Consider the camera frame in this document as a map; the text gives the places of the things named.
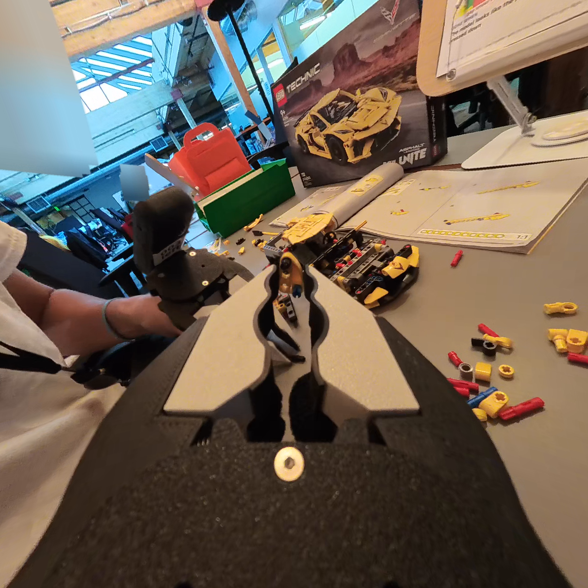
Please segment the person's left forearm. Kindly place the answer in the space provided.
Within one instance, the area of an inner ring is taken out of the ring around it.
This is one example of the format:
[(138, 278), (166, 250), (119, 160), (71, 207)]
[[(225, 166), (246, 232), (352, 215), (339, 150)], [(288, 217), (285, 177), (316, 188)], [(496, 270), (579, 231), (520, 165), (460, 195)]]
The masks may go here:
[(48, 336), (62, 355), (90, 355), (121, 342), (107, 326), (109, 300), (51, 289), (14, 270), (3, 282), (18, 309)]

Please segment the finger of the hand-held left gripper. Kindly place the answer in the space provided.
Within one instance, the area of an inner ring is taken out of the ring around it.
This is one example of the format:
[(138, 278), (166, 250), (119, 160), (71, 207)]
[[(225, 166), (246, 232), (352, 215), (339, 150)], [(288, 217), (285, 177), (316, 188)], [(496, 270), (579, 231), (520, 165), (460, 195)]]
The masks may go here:
[(304, 364), (305, 356), (281, 315), (273, 315), (273, 325), (268, 332), (271, 365)]

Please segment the grey wristband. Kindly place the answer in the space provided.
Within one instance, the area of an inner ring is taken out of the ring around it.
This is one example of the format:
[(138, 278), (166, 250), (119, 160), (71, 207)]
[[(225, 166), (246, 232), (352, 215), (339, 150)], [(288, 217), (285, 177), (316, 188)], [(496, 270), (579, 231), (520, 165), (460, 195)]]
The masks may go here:
[(104, 301), (104, 303), (101, 306), (101, 318), (102, 318), (102, 323), (104, 325), (105, 330), (107, 331), (107, 334), (110, 337), (113, 337), (115, 339), (117, 339), (120, 342), (129, 342), (132, 339), (129, 339), (125, 336), (123, 336), (122, 334), (120, 334), (111, 324), (109, 318), (108, 318), (108, 309), (109, 306), (113, 303), (113, 302), (118, 302), (119, 300), (121, 300), (121, 298), (113, 298), (113, 299), (107, 299)]

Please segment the wooden shelf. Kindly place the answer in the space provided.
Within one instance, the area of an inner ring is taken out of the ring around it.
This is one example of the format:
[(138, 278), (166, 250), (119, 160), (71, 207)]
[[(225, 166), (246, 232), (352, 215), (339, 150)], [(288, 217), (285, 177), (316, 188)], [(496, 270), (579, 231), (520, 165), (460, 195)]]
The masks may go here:
[(197, 189), (188, 185), (182, 178), (177, 176), (169, 166), (161, 163), (155, 157), (151, 156), (149, 153), (145, 154), (145, 164), (149, 167), (153, 172), (157, 173), (159, 176), (165, 178), (171, 185), (177, 187), (182, 192), (186, 193), (193, 199), (199, 197), (199, 192)]

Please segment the skylight window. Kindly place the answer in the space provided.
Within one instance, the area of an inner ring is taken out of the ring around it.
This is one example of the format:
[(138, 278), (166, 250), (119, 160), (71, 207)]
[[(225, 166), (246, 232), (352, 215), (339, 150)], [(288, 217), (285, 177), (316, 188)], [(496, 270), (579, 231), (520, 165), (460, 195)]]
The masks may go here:
[(71, 68), (85, 114), (141, 91), (154, 82), (151, 34), (81, 57)]

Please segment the black toy set box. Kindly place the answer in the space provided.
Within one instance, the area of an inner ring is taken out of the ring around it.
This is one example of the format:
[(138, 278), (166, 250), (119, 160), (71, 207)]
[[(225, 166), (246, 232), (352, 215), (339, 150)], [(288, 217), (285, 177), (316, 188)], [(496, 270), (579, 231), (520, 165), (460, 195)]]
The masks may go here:
[(419, 35), (417, 1), (378, 1), (272, 85), (304, 187), (445, 156), (445, 99), (417, 84)]

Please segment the yellow toy car model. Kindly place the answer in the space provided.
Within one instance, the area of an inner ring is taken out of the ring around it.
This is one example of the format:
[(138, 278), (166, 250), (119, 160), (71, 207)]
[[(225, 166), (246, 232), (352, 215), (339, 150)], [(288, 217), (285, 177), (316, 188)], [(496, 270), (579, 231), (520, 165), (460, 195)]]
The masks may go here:
[(395, 251), (386, 241), (366, 236), (363, 224), (338, 229), (334, 215), (295, 218), (279, 236), (261, 249), (278, 267), (291, 252), (305, 271), (316, 269), (367, 309), (385, 305), (407, 290), (419, 274), (420, 252), (415, 245)]

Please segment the black pole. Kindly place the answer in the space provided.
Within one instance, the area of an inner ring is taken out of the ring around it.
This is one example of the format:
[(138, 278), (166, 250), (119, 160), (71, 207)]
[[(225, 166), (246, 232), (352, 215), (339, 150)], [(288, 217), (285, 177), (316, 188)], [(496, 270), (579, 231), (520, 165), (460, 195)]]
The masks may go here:
[(208, 8), (208, 16), (212, 21), (218, 23), (220, 23), (224, 18), (229, 18), (229, 20), (231, 21), (231, 25), (234, 29), (235, 35), (246, 57), (246, 62), (249, 67), (249, 70), (251, 71), (256, 87), (268, 112), (268, 117), (270, 118), (271, 122), (274, 123), (275, 121), (273, 118), (272, 106), (268, 101), (268, 97), (263, 89), (263, 85), (256, 71), (254, 62), (251, 58), (251, 54), (246, 46), (239, 24), (234, 15), (235, 11), (239, 10), (239, 8), (243, 6), (243, 4), (245, 4), (245, 1), (212, 1)]

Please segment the pile of small coloured pins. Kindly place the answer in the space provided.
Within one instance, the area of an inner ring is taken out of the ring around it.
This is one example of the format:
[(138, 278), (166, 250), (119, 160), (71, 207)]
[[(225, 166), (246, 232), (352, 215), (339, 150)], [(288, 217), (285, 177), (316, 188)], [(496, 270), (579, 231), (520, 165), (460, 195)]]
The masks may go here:
[[(477, 328), (481, 337), (471, 339), (472, 348), (482, 351), (487, 357), (495, 357), (498, 350), (512, 351), (511, 338), (499, 336), (483, 323)], [(586, 330), (551, 327), (547, 331), (547, 337), (557, 354), (564, 356), (569, 364), (587, 366)], [(459, 378), (448, 378), (447, 381), (461, 397), (467, 400), (470, 410), (479, 421), (499, 419), (502, 422), (510, 422), (544, 409), (545, 402), (539, 397), (512, 405), (508, 395), (496, 386), (480, 389), (480, 384), (491, 383), (493, 373), (497, 373), (502, 380), (513, 379), (516, 370), (512, 365), (493, 366), (488, 362), (467, 364), (461, 361), (454, 351), (449, 352), (447, 358), (459, 372)]]

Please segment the green plastic bin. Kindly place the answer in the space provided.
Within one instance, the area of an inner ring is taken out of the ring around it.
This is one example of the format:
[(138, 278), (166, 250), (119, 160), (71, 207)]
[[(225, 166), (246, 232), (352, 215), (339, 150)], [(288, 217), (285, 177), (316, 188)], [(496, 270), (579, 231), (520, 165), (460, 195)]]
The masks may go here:
[(228, 237), (295, 194), (286, 159), (261, 164), (195, 204), (209, 231)]

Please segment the red plastic case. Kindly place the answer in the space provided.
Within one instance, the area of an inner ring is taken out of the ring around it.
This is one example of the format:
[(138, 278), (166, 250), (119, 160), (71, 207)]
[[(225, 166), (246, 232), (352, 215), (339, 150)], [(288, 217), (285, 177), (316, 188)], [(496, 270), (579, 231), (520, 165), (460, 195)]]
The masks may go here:
[(252, 171), (232, 131), (209, 122), (187, 131), (168, 166), (200, 199)]

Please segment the scattered yellow black pieces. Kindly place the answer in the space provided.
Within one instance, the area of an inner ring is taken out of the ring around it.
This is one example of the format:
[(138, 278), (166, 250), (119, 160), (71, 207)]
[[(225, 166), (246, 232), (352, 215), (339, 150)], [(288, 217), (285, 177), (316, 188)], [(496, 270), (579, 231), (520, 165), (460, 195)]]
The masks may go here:
[[(250, 250), (262, 249), (270, 239), (279, 236), (279, 232), (269, 231), (269, 230), (262, 230), (259, 228), (254, 228), (250, 232), (243, 232), (237, 235), (232, 235), (228, 238), (223, 238), (223, 249), (220, 254), (216, 254), (217, 256), (224, 256), (227, 258), (239, 258), (245, 254), (247, 254)], [(218, 237), (216, 236), (214, 239), (210, 240), (206, 244), (214, 241)]]

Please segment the black office chair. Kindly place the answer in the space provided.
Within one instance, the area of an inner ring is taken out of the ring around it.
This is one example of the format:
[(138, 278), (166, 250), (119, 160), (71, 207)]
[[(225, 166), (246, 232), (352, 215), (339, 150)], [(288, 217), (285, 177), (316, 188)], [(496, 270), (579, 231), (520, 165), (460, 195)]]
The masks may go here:
[(52, 289), (68, 289), (101, 299), (127, 297), (116, 284), (100, 286), (104, 273), (71, 253), (25, 230), (26, 246), (18, 269)]

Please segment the instruction booklet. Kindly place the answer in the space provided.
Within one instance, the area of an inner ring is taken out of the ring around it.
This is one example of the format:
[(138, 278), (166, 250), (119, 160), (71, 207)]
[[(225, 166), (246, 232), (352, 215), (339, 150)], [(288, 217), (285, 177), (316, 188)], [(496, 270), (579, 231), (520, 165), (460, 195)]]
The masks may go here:
[(386, 163), (348, 187), (314, 191), (270, 225), (327, 214), (340, 230), (528, 254), (586, 190), (585, 159), (415, 173)]

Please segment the grey desk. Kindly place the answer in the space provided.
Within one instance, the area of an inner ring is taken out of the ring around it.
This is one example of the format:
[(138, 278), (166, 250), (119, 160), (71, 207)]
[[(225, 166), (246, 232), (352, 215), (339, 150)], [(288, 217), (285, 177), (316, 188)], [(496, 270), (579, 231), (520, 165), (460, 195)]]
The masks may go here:
[[(587, 367), (549, 349), (556, 323), (587, 327), (587, 192), (530, 255), (423, 245), (414, 290), (376, 315), (409, 368), (422, 413), (382, 420), (387, 445), (350, 423), (303, 447), (306, 473), (260, 506), (233, 483), (197, 556), (222, 587), (587, 587)], [(514, 339), (513, 401), (546, 407), (481, 423), (446, 380), (476, 322)]]

